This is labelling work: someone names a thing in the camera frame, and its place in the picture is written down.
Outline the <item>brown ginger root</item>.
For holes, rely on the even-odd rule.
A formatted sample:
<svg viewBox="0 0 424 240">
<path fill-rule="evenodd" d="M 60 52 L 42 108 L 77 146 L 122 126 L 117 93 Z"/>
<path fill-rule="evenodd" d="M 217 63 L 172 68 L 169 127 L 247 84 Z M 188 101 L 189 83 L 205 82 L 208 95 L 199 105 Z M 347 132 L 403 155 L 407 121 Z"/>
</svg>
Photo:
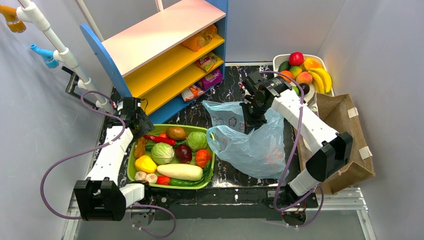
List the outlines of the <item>brown ginger root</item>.
<svg viewBox="0 0 424 240">
<path fill-rule="evenodd" d="M 146 143 L 147 143 L 147 140 L 144 137 L 139 138 L 137 140 L 137 142 L 135 143 L 133 155 L 136 159 L 145 155 L 145 152 L 146 152 L 145 145 L 146 145 Z"/>
</svg>

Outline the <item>light blue plastic bag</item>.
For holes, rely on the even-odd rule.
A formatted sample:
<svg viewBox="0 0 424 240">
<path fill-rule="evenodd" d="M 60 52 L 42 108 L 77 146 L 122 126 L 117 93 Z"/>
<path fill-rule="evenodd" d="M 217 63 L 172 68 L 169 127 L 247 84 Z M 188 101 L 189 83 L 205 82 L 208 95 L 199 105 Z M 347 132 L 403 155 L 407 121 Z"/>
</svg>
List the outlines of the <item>light blue plastic bag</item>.
<svg viewBox="0 0 424 240">
<path fill-rule="evenodd" d="M 212 127 L 206 132 L 210 149 L 216 156 L 240 172 L 257 179 L 279 179 L 286 163 L 265 163 L 270 147 L 284 145 L 284 118 L 275 110 L 265 113 L 267 123 L 245 134 L 245 122 L 239 102 L 215 102 L 204 100 L 203 107 L 209 113 Z"/>
</svg>

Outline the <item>large orange pumpkin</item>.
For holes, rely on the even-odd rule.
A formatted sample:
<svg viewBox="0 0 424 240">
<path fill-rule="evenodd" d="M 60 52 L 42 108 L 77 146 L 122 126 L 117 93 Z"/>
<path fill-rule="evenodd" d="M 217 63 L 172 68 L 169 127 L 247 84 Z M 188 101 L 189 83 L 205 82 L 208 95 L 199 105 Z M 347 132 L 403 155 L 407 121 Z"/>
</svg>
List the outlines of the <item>large orange pumpkin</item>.
<svg viewBox="0 0 424 240">
<path fill-rule="evenodd" d="M 266 152 L 264 161 L 268 165 L 281 166 L 285 164 L 285 150 L 280 147 L 270 147 Z"/>
</svg>

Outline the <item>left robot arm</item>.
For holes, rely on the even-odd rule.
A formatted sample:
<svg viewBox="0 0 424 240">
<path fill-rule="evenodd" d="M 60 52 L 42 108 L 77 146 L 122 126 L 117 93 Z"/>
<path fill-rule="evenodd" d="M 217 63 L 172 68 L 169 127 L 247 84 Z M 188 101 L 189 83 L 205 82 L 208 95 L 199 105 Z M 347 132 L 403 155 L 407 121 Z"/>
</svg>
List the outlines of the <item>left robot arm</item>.
<svg viewBox="0 0 424 240">
<path fill-rule="evenodd" d="M 99 155 L 84 180 L 74 185 L 81 218 L 85 221 L 120 221 L 127 208 L 145 197 L 140 181 L 119 187 L 119 172 L 129 145 L 154 125 L 142 109 L 142 100 L 124 97 L 107 123 Z"/>
</svg>

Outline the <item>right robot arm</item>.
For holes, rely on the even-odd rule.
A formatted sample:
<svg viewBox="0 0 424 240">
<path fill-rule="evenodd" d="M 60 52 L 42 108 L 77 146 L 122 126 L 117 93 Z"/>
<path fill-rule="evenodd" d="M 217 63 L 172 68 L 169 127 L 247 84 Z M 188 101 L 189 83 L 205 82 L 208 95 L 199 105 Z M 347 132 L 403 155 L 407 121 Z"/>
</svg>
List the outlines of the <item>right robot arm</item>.
<svg viewBox="0 0 424 240">
<path fill-rule="evenodd" d="M 306 167 L 285 186 L 292 199 L 304 196 L 316 185 L 344 167 L 350 158 L 353 137 L 328 126 L 305 105 L 293 86 L 283 77 L 265 79 L 258 71 L 242 85 L 248 92 L 242 107 L 246 134 L 266 124 L 265 113 L 272 108 L 281 114 L 309 145 L 312 157 Z"/>
</svg>

